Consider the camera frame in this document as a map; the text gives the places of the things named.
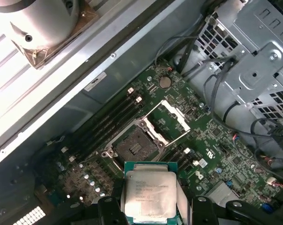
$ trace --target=motherboard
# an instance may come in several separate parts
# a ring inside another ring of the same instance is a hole
[[[224,206],[241,199],[259,207],[279,188],[266,180],[235,134],[210,117],[209,107],[167,62],[150,66],[76,132],[66,135],[35,168],[53,205],[90,205],[110,195],[125,161],[177,162],[179,182]]]

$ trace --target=label sticker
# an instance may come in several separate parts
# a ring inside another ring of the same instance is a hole
[[[208,163],[206,162],[205,159],[201,159],[201,160],[199,161],[199,165],[200,165],[202,168],[204,168],[205,166],[208,165]]]
[[[105,72],[102,72],[100,75],[97,76],[93,81],[91,81],[85,88],[84,90],[90,91],[92,88],[94,88],[99,82],[101,82],[107,74]]]

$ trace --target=red wire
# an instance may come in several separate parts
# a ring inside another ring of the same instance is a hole
[[[234,136],[232,137],[232,140],[235,140],[235,138],[237,138],[237,134],[234,134]]]
[[[280,184],[280,183],[273,183],[274,186],[276,187],[282,187],[283,188],[283,184]]]

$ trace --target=green circuit board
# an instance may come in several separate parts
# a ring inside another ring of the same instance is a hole
[[[117,114],[117,106],[123,104],[122,99],[128,98],[130,88],[136,94],[135,102],[126,106],[126,113],[122,108]],[[102,157],[101,152],[135,118],[143,118],[162,100],[178,109],[190,127],[190,132],[165,148],[161,156],[161,160],[178,162],[178,177],[187,182],[190,191],[205,195],[222,180],[241,200],[257,207],[263,203],[260,195],[271,198],[279,191],[267,185],[269,174],[234,149],[233,133],[212,120],[203,100],[177,72],[170,71],[166,63],[159,68],[150,66],[73,135],[65,138],[60,146],[67,151],[54,152],[45,165],[36,169],[40,180],[50,186],[61,201],[68,201],[66,196],[70,193],[74,202],[84,194],[84,202],[89,204],[100,193],[110,194],[114,178],[123,177],[123,172],[113,159]],[[176,116],[163,105],[153,110],[148,119],[169,143],[185,133]],[[121,143],[132,130],[136,129],[131,127],[115,143]],[[252,156],[241,142],[238,147],[248,157]],[[190,150],[190,157],[186,157],[186,149]],[[159,151],[155,150],[145,161],[153,160],[157,155]],[[64,170],[58,168],[57,162]],[[95,186],[91,187],[90,181],[95,181]],[[94,190],[96,186],[101,187],[100,192]]]

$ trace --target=metal bracket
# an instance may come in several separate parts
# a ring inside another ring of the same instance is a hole
[[[243,57],[227,74],[225,82],[244,103],[253,101],[275,81],[283,68],[283,51],[268,43],[256,55]]]

